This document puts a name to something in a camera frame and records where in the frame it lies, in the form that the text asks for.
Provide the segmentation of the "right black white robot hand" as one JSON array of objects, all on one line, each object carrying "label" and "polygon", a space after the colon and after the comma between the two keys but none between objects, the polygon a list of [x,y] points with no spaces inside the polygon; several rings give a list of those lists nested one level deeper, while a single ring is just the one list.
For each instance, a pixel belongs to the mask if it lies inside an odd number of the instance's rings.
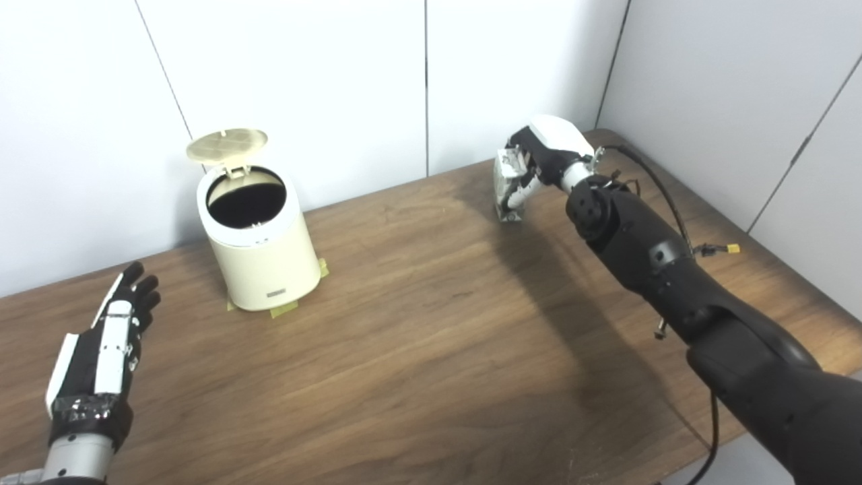
[{"label": "right black white robot hand", "polygon": [[576,126],[557,116],[536,115],[509,136],[494,162],[496,209],[519,212],[542,187],[569,194],[595,174],[595,150]]}]

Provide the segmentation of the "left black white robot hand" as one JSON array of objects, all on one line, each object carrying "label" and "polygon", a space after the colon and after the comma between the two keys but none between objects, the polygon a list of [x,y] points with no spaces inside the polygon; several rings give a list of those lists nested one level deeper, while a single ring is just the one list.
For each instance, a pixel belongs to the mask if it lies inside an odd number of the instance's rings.
[{"label": "left black white robot hand", "polygon": [[129,436],[129,396],[142,338],[160,304],[159,279],[133,261],[106,292],[90,327],[63,337],[45,393],[49,442],[96,434],[119,451]]}]

